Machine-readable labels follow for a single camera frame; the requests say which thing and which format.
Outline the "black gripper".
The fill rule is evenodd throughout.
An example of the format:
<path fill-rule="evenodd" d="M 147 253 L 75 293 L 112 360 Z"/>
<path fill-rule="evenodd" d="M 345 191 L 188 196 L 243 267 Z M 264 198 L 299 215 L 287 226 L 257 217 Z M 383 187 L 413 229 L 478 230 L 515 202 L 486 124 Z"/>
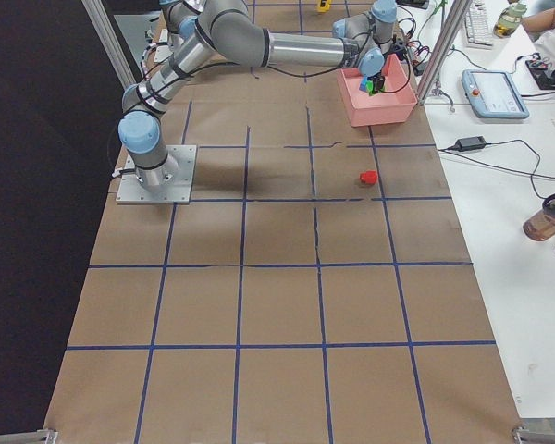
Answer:
<path fill-rule="evenodd" d="M 368 94 L 375 94 L 375 90 L 378 93 L 385 91 L 386 77 L 382 72 L 377 72 L 373 76 L 368 76 L 365 83 L 365 89 Z"/>

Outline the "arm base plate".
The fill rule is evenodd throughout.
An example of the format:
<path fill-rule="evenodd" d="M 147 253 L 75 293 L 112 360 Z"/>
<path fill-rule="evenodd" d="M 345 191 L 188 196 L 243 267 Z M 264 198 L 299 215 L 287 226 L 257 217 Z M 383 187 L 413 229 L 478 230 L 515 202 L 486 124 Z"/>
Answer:
<path fill-rule="evenodd" d="M 128 154 L 121 176 L 118 204 L 188 204 L 197 157 L 196 145 L 167 145 L 166 162 L 157 169 L 139 169 Z"/>

